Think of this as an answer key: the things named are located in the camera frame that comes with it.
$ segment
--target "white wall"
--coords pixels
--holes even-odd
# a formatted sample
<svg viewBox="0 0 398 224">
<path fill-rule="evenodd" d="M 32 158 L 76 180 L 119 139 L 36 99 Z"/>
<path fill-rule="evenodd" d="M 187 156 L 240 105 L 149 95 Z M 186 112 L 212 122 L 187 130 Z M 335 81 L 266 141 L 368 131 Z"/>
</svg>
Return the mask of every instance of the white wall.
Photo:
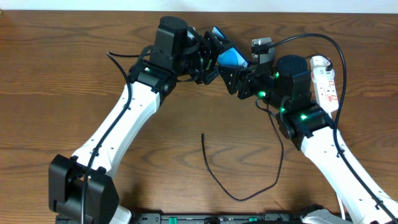
<svg viewBox="0 0 398 224">
<path fill-rule="evenodd" d="M 0 9 L 398 13 L 398 0 L 0 0 Z"/>
</svg>

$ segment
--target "brown wood grain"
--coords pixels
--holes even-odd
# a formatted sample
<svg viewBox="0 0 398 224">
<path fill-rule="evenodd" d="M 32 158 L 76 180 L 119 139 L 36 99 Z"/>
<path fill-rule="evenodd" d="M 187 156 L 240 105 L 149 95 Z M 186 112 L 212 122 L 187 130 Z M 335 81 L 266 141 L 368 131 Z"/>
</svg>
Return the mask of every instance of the brown wood grain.
<svg viewBox="0 0 398 224">
<path fill-rule="evenodd" d="M 164 15 L 185 19 L 200 34 L 219 26 L 245 54 L 260 37 L 318 32 L 335 39 L 348 67 L 340 130 L 375 181 L 398 199 L 396 15 L 6 11 L 0 19 L 0 223 L 53 223 L 50 161 L 79 148 L 123 90 L 105 52 L 139 53 L 153 44 Z M 341 91 L 341 62 L 328 42 L 300 39 L 276 52 L 327 55 Z M 134 63 L 119 61 L 125 69 Z M 279 183 L 252 200 L 232 201 L 207 173 L 202 131 L 210 166 L 233 195 L 246 197 L 273 183 L 280 146 L 254 100 L 229 95 L 221 78 L 208 86 L 179 83 L 122 160 L 121 204 L 165 213 L 255 213 L 319 203 L 337 212 L 326 179 L 285 139 Z"/>
</svg>

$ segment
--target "wooden table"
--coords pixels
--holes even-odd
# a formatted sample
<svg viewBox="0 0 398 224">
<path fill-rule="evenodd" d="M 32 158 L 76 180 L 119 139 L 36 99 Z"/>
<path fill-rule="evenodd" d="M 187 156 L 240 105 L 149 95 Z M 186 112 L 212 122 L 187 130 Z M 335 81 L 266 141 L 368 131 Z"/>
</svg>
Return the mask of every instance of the wooden table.
<svg viewBox="0 0 398 224">
<path fill-rule="evenodd" d="M 252 39 L 274 41 L 304 32 L 334 38 L 348 66 L 340 120 L 343 137 L 372 175 L 398 199 L 398 16 L 196 12 L 6 11 L 0 19 L 0 223 L 53 223 L 47 169 L 56 154 L 70 156 L 117 102 L 124 80 L 106 51 L 138 54 L 155 40 L 160 17 L 184 18 L 200 34 L 219 26 L 243 53 Z M 341 91 L 341 62 L 321 39 L 276 49 L 330 57 Z M 133 59 L 119 59 L 128 68 Z M 321 172 L 288 140 L 279 183 L 247 202 L 228 198 L 203 163 L 236 197 L 273 183 L 280 146 L 255 97 L 211 85 L 179 83 L 142 127 L 119 167 L 116 187 L 130 209 L 165 213 L 255 213 L 319 203 L 338 212 Z"/>
</svg>

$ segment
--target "white cord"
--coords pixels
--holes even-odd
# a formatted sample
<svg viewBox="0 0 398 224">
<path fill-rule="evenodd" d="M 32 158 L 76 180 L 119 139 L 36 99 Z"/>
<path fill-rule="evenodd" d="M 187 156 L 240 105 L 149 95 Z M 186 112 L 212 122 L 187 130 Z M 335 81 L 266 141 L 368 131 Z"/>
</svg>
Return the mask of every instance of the white cord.
<svg viewBox="0 0 398 224">
<path fill-rule="evenodd" d="M 336 194 L 338 205 L 340 206 L 341 218 L 346 220 L 346 213 L 344 211 L 343 202 L 341 202 L 340 197 Z"/>
</svg>

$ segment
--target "robotic arm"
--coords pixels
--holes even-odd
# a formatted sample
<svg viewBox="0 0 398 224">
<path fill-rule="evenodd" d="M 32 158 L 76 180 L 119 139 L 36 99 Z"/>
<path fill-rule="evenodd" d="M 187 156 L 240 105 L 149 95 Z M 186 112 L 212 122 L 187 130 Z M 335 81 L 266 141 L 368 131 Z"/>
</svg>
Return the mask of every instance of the robotic arm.
<svg viewBox="0 0 398 224">
<path fill-rule="evenodd" d="M 127 85 L 132 88 L 130 108 L 102 143 L 91 168 L 87 166 L 93 148 L 122 110 L 128 98 L 127 85 L 94 135 L 71 158 L 57 155 L 50 164 L 50 209 L 72 220 L 79 220 L 84 184 L 80 178 L 90 169 L 86 223 L 129 223 L 131 212 L 119 205 L 113 178 L 130 143 L 175 88 L 177 77 L 189 74 L 197 84 L 208 85 L 221 75 L 230 94 L 238 92 L 238 98 L 242 100 L 257 95 L 279 110 L 276 118 L 281 133 L 317 165 L 342 198 L 354 223 L 390 221 L 336 153 L 330 113 L 338 107 L 337 97 L 326 92 L 335 91 L 331 75 L 334 71 L 330 70 L 327 62 L 316 62 L 321 60 L 319 57 L 312 59 L 312 71 L 309 71 L 305 59 L 296 55 L 278 59 L 274 67 L 272 45 L 270 38 L 253 40 L 252 54 L 257 61 L 249 67 L 216 66 L 218 56 L 234 46 L 232 41 L 210 32 L 202 37 L 176 17 L 161 18 L 155 45 L 145 48 L 137 63 L 129 69 Z M 150 59 L 143 59 L 149 50 Z M 325 77 L 320 75 L 322 68 Z M 311 79 L 315 84 L 317 101 L 311 101 Z M 372 180 L 346 147 L 339 132 L 338 140 L 347 160 L 360 177 L 394 216 L 398 216 L 398 203 Z M 331 223 L 327 218 L 313 214 L 302 217 L 302 221 Z"/>
</svg>

